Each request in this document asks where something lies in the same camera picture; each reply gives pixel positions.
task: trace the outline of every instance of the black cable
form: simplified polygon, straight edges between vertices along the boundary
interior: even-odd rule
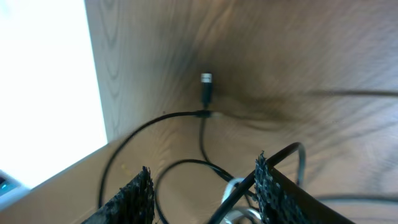
[[[278,153],[271,156],[267,159],[267,165],[270,168],[276,166],[280,161],[284,160],[287,156],[291,155],[291,153],[299,150],[303,151],[304,148],[301,143],[296,142],[290,144],[285,147]],[[299,153],[300,164],[298,166],[298,178],[303,178],[301,176],[301,169],[305,168],[305,158],[303,157],[305,154],[303,152]],[[233,208],[236,202],[243,196],[243,194],[250,189],[250,187],[254,184],[254,171],[251,172],[242,182],[241,184],[231,193],[231,195],[218,207],[217,211],[210,218],[208,224],[219,224],[225,215]]]
[[[159,175],[157,181],[156,181],[156,185],[155,185],[155,205],[157,208],[157,213],[159,214],[159,218],[160,220],[162,220],[163,224],[169,224],[169,222],[167,221],[167,219],[165,218],[162,209],[160,207],[159,204],[159,186],[160,183],[162,182],[162,179],[164,178],[164,175],[172,168],[180,165],[180,164],[184,164],[184,163],[195,163],[195,164],[203,164],[206,165],[208,167],[211,167],[213,170],[217,170],[218,172],[226,172],[224,169],[218,167],[217,165],[214,165],[210,162],[206,162],[206,161],[201,161],[198,159],[183,159],[177,162],[172,163],[171,165],[169,165],[168,167],[166,167]]]
[[[205,142],[204,141],[205,127],[206,127],[206,118],[202,118],[201,122],[200,122],[200,129],[199,129],[199,148],[200,148],[200,152],[201,152],[204,160],[206,162],[210,162],[211,163],[211,161],[209,160],[209,157],[206,154],[205,146],[204,146],[204,142]],[[232,179],[235,178],[228,172],[220,172],[220,171],[217,171],[217,170],[214,170],[214,171],[216,172],[216,174],[219,177],[221,177],[222,179],[224,179],[227,182],[229,182],[229,181],[231,181]],[[252,198],[256,197],[256,194],[248,190],[248,192],[246,192],[246,194],[244,195],[244,198],[246,199],[249,207],[257,210],[258,208],[252,206],[249,197],[252,197]]]
[[[178,113],[170,113],[166,114],[163,116],[160,116],[158,118],[155,118],[151,121],[146,122],[139,128],[137,128],[135,131],[133,131],[120,145],[119,147],[115,150],[115,152],[112,154],[112,156],[109,158],[108,163],[106,164],[105,170],[103,172],[102,178],[101,178],[101,184],[99,186],[99,193],[98,193],[98,208],[101,208],[103,205],[103,197],[104,197],[104,191],[105,191],[105,183],[106,183],[106,176],[108,175],[109,169],[116,158],[116,156],[123,150],[123,148],[126,146],[126,144],[140,131],[145,129],[146,127],[158,122],[162,121],[167,118],[174,118],[178,116],[199,116],[199,117],[208,117],[210,116],[210,111],[207,110],[200,110],[200,111],[194,111],[194,112],[178,112]]]

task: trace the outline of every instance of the white light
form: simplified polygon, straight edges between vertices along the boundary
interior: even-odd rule
[[[84,1],[0,0],[0,169],[33,188],[107,143]]]

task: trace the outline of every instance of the black mesh fabric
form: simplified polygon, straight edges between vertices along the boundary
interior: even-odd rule
[[[299,206],[275,181],[261,154],[256,160],[255,171],[256,193],[263,223],[276,224],[311,224]]]

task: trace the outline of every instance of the cable plug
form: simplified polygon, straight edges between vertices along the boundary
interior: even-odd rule
[[[206,110],[211,103],[211,95],[213,93],[213,84],[211,82],[211,73],[202,73],[202,92],[201,92],[201,102],[203,103],[203,108]]]

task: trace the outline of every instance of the usb connector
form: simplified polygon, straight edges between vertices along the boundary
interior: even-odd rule
[[[201,92],[201,102],[203,103],[203,108],[207,110],[209,104],[211,103],[211,94],[213,92],[213,84],[211,82],[212,75],[210,73],[202,73],[202,92]]]

